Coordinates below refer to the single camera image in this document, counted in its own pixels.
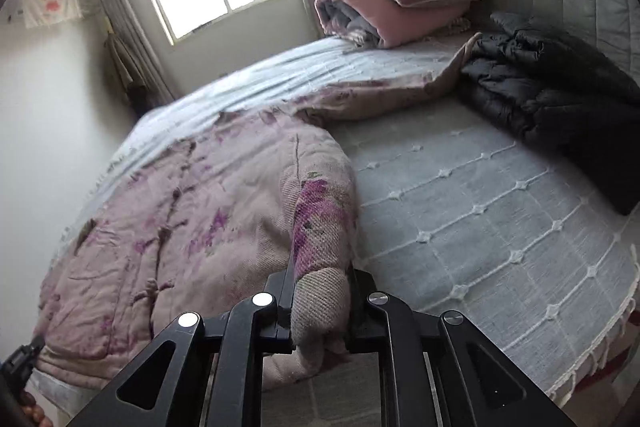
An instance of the white wall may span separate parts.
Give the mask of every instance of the white wall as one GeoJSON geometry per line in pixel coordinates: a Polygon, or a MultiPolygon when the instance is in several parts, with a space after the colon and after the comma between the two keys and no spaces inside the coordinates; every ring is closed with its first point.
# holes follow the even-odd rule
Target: white wall
{"type": "Polygon", "coordinates": [[[183,94],[315,38],[302,0],[268,0],[216,21],[172,46],[151,0],[130,1],[183,94]]]}
{"type": "Polygon", "coordinates": [[[28,343],[63,229],[130,131],[95,20],[0,22],[0,359],[28,343]]]}

